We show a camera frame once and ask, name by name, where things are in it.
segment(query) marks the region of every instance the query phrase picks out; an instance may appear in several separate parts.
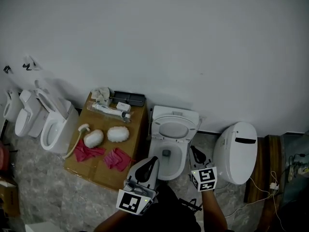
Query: red object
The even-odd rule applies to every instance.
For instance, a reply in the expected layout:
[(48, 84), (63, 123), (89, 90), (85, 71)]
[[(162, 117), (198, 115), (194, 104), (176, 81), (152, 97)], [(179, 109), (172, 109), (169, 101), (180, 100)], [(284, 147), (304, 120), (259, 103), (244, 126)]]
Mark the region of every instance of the red object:
[(104, 148), (94, 147), (92, 149), (88, 148), (82, 140), (80, 140), (75, 147), (74, 154), (76, 156), (76, 160), (81, 162), (83, 160), (87, 160), (92, 157), (104, 155)]
[(120, 148), (113, 149), (106, 157), (104, 157), (104, 162), (109, 169), (116, 167), (120, 172), (129, 165), (130, 161), (131, 157)]
[(0, 170), (7, 171), (9, 169), (10, 152), (0, 142)]

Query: person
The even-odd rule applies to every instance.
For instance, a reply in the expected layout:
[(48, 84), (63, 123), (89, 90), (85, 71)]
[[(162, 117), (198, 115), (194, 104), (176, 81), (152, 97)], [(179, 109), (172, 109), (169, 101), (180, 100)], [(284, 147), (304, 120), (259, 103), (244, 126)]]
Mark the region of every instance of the person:
[[(152, 204), (143, 216), (137, 216), (119, 210), (111, 217), (99, 224), (94, 232), (115, 231), (189, 231), (200, 232), (201, 227), (196, 221), (194, 212), (180, 203), (176, 194), (167, 185), (161, 184), (158, 203)], [(202, 192), (204, 230), (205, 232), (225, 232), (226, 219), (217, 203), (212, 190)]]

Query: pink cloth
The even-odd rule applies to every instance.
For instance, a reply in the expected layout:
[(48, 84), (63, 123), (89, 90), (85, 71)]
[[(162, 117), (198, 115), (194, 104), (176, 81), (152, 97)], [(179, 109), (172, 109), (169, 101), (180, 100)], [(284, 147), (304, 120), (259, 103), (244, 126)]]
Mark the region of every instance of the pink cloth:
[(104, 162), (109, 169), (116, 167), (120, 172), (129, 165), (130, 161), (131, 157), (120, 148), (113, 149), (106, 157), (104, 157)]
[(104, 148), (94, 147), (92, 149), (88, 148), (82, 140), (80, 140), (75, 147), (74, 154), (76, 156), (76, 160), (81, 162), (83, 160), (87, 160), (92, 157), (104, 155)]

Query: marble floor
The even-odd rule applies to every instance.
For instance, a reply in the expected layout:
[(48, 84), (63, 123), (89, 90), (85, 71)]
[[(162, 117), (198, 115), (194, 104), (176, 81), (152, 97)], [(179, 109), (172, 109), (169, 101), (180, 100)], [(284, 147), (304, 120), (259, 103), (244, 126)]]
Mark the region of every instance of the marble floor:
[[(205, 149), (212, 157), (217, 136), (197, 134), (193, 145)], [(65, 232), (88, 231), (93, 229), (115, 211), (117, 192), (110, 191), (72, 175), (63, 169), (60, 156), (44, 151), (40, 139), (19, 138), (14, 133), (14, 124), (9, 123), (4, 143), (10, 143), (14, 163), (13, 172), (19, 186), (21, 217), (10, 219), (16, 232), (24, 232), (24, 224), (51, 221)], [(181, 176), (169, 182), (179, 198), (190, 201), (198, 193), (188, 178), (186, 166)], [(219, 179), (217, 189), (227, 183)], [(244, 206), (245, 185), (230, 184), (216, 190), (215, 196), (223, 213), (227, 216)], [(237, 211), (227, 218), (229, 229), (237, 232), (253, 232), (256, 229), (263, 208), (263, 201)], [(203, 231), (203, 213), (196, 212), (196, 218)]]

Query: ceramic toilet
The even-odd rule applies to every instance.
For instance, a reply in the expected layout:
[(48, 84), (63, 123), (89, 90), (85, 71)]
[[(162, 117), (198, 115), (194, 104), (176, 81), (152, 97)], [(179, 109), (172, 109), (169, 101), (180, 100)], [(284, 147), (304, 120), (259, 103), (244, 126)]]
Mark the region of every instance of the ceramic toilet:
[(10, 122), (16, 122), (18, 114), (24, 106), (16, 89), (4, 90), (4, 93), (7, 97), (7, 103), (4, 108), (3, 117)]
[(70, 101), (56, 97), (54, 92), (46, 88), (37, 88), (35, 92), (49, 112), (41, 133), (43, 149), (59, 154), (66, 153), (78, 121), (77, 111)]
[(236, 185), (246, 183), (251, 176), (257, 155), (257, 135), (253, 125), (238, 122), (218, 138), (213, 162), (218, 175)]
[(22, 108), (18, 114), (15, 134), (19, 137), (27, 134), (31, 137), (38, 137), (43, 129), (48, 112), (41, 106), (33, 92), (23, 90), (19, 98), (25, 108)]
[(149, 157), (159, 158), (158, 179), (175, 179), (184, 169), (187, 150), (200, 125), (199, 114), (155, 106), (152, 119)]

